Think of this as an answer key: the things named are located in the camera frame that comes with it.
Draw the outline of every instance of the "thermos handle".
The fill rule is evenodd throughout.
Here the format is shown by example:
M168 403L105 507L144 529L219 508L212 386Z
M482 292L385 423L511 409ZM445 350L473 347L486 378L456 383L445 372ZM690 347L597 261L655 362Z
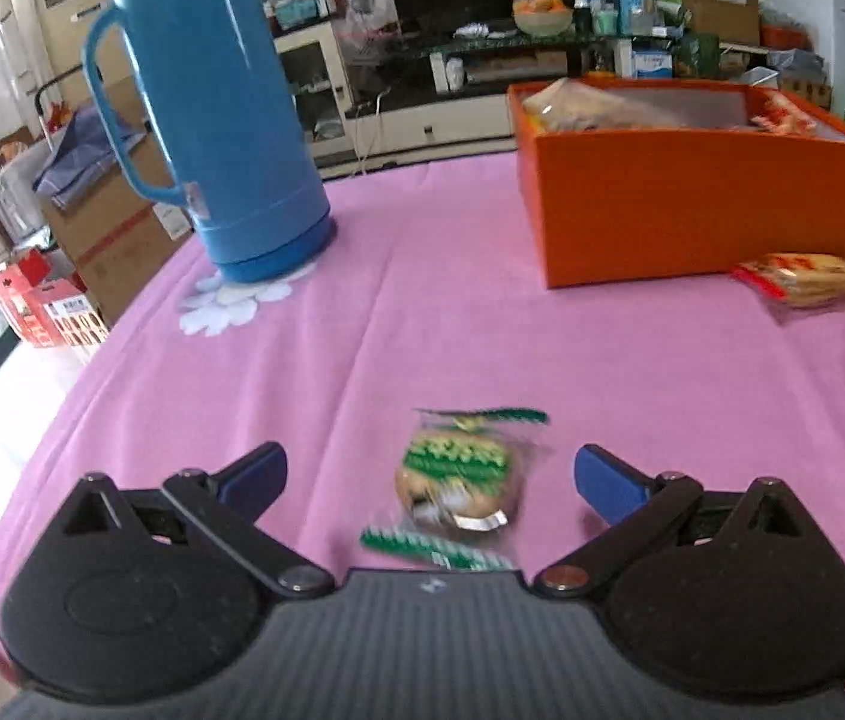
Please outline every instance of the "thermos handle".
M152 202L167 202L173 205L185 205L185 194L181 187L157 187L143 181L136 172L136 166L126 152L126 146L122 138L119 136L119 124L116 122L116 115L112 111L112 105L109 105L109 100L106 97L106 90L103 88L102 80L100 79L99 69L96 65L96 47L102 39L103 34L112 25L119 22L119 11L113 6L107 7L95 20L95 23L89 28L88 35L85 36L85 45L83 46L83 72L85 73L85 80L89 84L89 89L92 92L93 98L96 100L96 105L99 108L99 117L103 122L103 129L106 131L109 143L112 144L112 151L115 152L116 159L119 166L122 167L123 173L126 175L128 185L136 191L137 194L145 197Z

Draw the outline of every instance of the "open orange box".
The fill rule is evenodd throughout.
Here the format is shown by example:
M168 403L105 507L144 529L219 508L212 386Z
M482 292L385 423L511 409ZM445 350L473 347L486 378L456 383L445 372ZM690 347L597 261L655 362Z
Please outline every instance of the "open orange box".
M816 120L814 137L730 129L763 113L769 90L585 82L692 127L539 132L522 100L547 84L510 87L519 186L547 287L726 272L773 251L845 257L845 122L786 94Z

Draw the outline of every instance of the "table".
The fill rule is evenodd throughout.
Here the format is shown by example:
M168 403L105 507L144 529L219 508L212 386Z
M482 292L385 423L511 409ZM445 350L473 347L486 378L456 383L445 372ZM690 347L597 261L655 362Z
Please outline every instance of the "table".
M154 487L264 440L290 471L260 527L338 576L391 565L357 538L397 507L416 407L550 413L510 534L528 576L599 531L572 485L584 442L717 490L781 476L845 557L845 307L780 326L724 276L546 292L511 154L328 191L315 268L213 292L193 240L131 306L11 498L0 598L86 471Z

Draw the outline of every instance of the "blue thermos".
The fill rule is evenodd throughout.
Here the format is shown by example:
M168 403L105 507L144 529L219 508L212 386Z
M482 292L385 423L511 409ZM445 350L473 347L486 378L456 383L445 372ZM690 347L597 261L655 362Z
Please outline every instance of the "blue thermos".
M175 186L143 181L96 69L118 25ZM291 271L334 230L323 182L272 42L261 0L112 0L90 28L83 66L128 184L187 208L209 259L231 281Z

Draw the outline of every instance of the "bowl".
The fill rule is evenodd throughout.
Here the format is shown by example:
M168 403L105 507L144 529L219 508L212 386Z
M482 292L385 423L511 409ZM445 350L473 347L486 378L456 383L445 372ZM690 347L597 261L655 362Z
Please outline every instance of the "bowl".
M550 10L542 13L515 13L515 25L533 37L553 37L572 25L571 10Z

